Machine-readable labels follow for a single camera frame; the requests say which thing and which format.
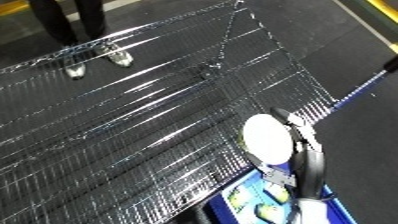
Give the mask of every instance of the floor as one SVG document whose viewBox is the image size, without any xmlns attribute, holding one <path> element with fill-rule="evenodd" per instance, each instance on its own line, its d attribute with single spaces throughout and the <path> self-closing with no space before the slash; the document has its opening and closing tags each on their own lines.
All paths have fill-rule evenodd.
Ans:
<svg viewBox="0 0 398 224">
<path fill-rule="evenodd" d="M 142 0 L 108 11 L 107 18 L 112 32 L 215 2 L 219 1 Z M 367 80 L 394 56 L 384 43 L 333 1 L 249 0 L 248 4 L 336 99 Z M 3 42 L 0 67 L 58 49 L 29 11 L 17 16 L 0 18 L 2 27 L 17 24 L 25 36 Z M 82 33 L 79 23 L 73 25 Z M 358 223 L 387 224 L 398 220 L 395 212 L 398 207 L 395 188 L 398 186 L 397 84 L 398 77 L 392 75 L 370 93 L 315 126 L 327 153 L 327 182 Z M 209 222 L 201 210 L 199 206 L 174 222 Z"/>
</svg>

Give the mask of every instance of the white ball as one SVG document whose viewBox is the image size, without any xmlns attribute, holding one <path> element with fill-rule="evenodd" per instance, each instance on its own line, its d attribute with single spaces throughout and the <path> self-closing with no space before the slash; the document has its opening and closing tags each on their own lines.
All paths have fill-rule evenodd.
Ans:
<svg viewBox="0 0 398 224">
<path fill-rule="evenodd" d="M 289 132 L 268 114 L 257 114 L 246 121 L 243 141 L 248 152 L 269 165 L 285 163 L 293 153 Z"/>
</svg>

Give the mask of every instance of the metal grate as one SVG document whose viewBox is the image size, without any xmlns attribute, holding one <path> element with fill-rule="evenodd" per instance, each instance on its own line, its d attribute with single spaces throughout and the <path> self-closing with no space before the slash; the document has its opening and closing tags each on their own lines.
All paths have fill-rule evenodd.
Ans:
<svg viewBox="0 0 398 224">
<path fill-rule="evenodd" d="M 135 65 L 91 49 L 113 41 Z M 86 77 L 62 59 L 79 54 Z M 270 106 L 315 122 L 332 97 L 228 1 L 0 70 L 1 223 L 161 223 L 247 167 L 236 139 Z"/>
</svg>

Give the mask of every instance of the wire mesh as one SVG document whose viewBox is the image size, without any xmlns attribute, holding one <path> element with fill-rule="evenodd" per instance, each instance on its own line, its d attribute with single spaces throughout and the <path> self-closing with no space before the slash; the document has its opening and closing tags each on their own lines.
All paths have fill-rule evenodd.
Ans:
<svg viewBox="0 0 398 224">
<path fill-rule="evenodd" d="M 92 51 L 112 41 L 119 68 Z M 63 59 L 79 55 L 72 81 Z M 243 122 L 271 106 L 309 121 L 332 97 L 227 1 L 0 70 L 1 223 L 162 223 L 248 162 Z"/>
</svg>

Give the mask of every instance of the sneaker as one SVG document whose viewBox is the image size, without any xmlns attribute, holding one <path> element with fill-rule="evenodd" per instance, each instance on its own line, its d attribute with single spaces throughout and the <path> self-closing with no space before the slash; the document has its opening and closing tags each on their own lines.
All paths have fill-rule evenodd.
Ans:
<svg viewBox="0 0 398 224">
<path fill-rule="evenodd" d="M 70 46 L 65 46 L 63 50 L 68 50 Z M 64 69 L 66 74 L 73 80 L 82 79 L 86 73 L 86 64 L 72 51 L 64 56 Z"/>
<path fill-rule="evenodd" d="M 104 56 L 112 63 L 124 68 L 130 67 L 134 61 L 134 58 L 127 51 L 122 50 L 117 44 L 112 42 L 105 42 L 94 47 L 94 52 L 98 56 Z"/>
</svg>

